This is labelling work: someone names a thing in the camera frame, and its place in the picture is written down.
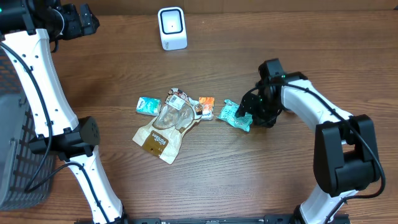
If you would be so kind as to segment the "beige brown cookie pouch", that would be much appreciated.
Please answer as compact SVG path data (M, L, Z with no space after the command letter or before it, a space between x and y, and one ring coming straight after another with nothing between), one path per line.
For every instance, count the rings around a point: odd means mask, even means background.
M140 127L132 140L143 150L172 164L177 158L184 135L203 115L203 106L179 88L171 88L160 113Z

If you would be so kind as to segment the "small orange snack packet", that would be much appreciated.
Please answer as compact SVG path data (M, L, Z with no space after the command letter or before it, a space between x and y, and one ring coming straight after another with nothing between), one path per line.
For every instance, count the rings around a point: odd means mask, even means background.
M210 121L214 118L214 104L215 104L215 98L214 97L209 97L209 96L201 96L199 97L199 102L203 107L203 112L201 119Z

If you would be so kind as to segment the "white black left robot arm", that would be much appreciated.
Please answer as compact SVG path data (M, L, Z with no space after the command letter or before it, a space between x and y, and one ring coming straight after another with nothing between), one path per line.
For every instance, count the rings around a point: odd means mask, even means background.
M60 40L94 34L100 26L89 5L60 1L1 1L1 48L11 60L32 110L32 153L56 155L75 175L93 223L128 223L100 161L100 132L91 116L78 118L53 64Z

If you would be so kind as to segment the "small teal tissue pack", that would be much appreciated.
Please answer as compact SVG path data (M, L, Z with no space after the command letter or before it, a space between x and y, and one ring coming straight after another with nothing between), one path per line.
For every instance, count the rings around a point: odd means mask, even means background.
M136 111L140 114L158 116L162 107L162 101L156 98L140 97Z

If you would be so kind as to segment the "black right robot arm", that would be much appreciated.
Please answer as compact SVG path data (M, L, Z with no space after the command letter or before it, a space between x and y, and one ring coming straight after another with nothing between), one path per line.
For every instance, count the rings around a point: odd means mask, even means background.
M376 198L386 187L372 119L354 116L326 99L302 72L287 73L279 59L258 68L261 79L240 102L235 116L251 114L271 128L283 111L296 114L314 133L317 182L290 215L266 215L264 223L349 223L338 210L349 200Z

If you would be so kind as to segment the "green wet wipes pack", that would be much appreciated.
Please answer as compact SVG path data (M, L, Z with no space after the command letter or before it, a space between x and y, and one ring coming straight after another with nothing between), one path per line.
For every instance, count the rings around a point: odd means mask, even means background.
M244 116L237 117L236 112L239 105L231 100L224 100L224 107L221 109L218 119L227 122L234 128L249 132L252 124L252 115L245 113Z

